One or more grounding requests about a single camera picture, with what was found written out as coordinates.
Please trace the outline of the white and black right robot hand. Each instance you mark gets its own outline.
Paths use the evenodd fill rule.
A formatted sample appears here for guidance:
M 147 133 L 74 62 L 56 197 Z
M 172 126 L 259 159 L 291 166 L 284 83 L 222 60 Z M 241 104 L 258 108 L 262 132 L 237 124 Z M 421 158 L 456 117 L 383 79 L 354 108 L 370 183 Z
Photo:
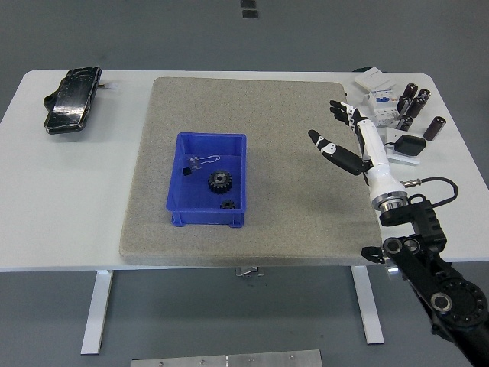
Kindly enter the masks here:
M 391 173 L 387 153 L 375 124 L 359 109 L 344 102 L 332 100 L 330 111 L 355 133 L 361 153 L 357 155 L 330 142 L 317 131 L 309 130 L 308 135 L 322 156 L 350 174 L 364 176 L 375 210 L 383 213 L 405 206 L 406 188 Z

